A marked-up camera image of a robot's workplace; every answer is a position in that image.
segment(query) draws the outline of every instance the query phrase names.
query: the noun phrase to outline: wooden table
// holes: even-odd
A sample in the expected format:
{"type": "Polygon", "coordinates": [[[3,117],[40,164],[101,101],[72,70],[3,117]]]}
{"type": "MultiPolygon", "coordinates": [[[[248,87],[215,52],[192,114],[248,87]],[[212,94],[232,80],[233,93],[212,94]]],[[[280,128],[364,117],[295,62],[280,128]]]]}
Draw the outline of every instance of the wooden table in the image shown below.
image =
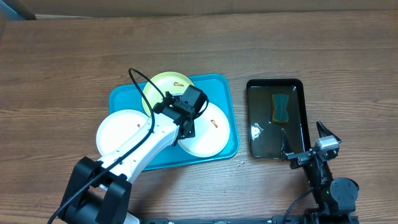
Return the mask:
{"type": "MultiPolygon", "coordinates": [[[[141,174],[130,199],[139,217],[283,214],[307,181],[286,162],[251,157],[245,87],[252,78],[299,78],[312,144],[318,119],[343,140],[330,168],[361,186],[361,223],[398,222],[398,11],[357,11],[8,22],[1,223],[45,223],[76,162],[99,158],[96,130],[110,92],[131,82],[129,67],[150,77],[223,74],[241,141],[232,159],[141,174]]],[[[309,197],[292,213],[314,206],[309,197]]]]}

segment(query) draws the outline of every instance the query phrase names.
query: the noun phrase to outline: green sponge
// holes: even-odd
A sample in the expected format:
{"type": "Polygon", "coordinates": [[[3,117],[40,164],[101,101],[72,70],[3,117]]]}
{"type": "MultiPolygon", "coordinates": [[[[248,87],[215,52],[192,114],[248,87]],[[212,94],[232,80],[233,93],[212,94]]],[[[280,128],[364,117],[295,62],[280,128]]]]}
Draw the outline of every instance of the green sponge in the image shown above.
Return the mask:
{"type": "Polygon", "coordinates": [[[286,94],[273,94],[272,96],[272,118],[271,121],[279,124],[286,124],[289,121],[287,103],[289,96],[286,94]]]}

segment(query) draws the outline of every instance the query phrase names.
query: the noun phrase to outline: white plate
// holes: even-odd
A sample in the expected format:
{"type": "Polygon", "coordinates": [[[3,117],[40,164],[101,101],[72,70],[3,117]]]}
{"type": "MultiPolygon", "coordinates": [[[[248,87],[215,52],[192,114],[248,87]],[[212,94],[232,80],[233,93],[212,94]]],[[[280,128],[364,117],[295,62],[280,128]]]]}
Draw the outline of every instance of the white plate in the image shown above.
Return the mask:
{"type": "Polygon", "coordinates": [[[147,122],[148,116],[136,110],[117,111],[104,119],[97,131],[97,148],[102,156],[116,150],[147,122]]]}
{"type": "Polygon", "coordinates": [[[194,123],[195,137],[178,141],[184,150],[197,157],[210,157],[224,149],[230,129],[228,119],[221,109],[209,103],[206,111],[194,123]]]}

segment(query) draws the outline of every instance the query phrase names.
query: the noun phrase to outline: plate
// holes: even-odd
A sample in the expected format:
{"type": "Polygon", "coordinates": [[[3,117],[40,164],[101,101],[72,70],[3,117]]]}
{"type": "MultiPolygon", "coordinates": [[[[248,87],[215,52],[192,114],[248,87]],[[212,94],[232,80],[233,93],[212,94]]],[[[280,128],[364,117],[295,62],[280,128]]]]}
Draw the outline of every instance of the plate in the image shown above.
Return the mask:
{"type": "Polygon", "coordinates": [[[224,149],[231,131],[228,119],[221,109],[209,103],[206,111],[193,122],[195,137],[178,141],[185,151],[197,157],[210,157],[224,149]]]}
{"type": "MultiPolygon", "coordinates": [[[[193,85],[189,78],[178,72],[163,72],[151,78],[151,81],[161,90],[164,95],[166,94],[166,91],[169,91],[171,94],[184,93],[189,85],[193,85]]],[[[156,103],[163,101],[160,93],[150,83],[145,85],[145,88],[142,92],[148,99],[152,108],[156,103]]],[[[149,108],[144,99],[141,101],[145,113],[150,116],[149,108]]]]}
{"type": "Polygon", "coordinates": [[[116,150],[147,122],[148,116],[136,110],[121,110],[106,117],[100,124],[96,143],[102,156],[116,150]]]}

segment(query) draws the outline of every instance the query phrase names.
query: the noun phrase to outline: brown food item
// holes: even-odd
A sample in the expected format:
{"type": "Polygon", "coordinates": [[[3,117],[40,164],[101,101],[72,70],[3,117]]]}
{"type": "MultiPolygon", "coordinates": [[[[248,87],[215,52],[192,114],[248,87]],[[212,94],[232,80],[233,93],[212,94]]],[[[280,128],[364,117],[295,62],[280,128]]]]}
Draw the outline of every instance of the brown food item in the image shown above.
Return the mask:
{"type": "Polygon", "coordinates": [[[181,84],[181,83],[179,83],[179,82],[174,82],[174,86],[181,86],[181,87],[184,87],[184,84],[181,84]]]}
{"type": "Polygon", "coordinates": [[[215,120],[211,120],[211,122],[213,123],[214,127],[218,128],[218,125],[216,124],[215,120]]]}

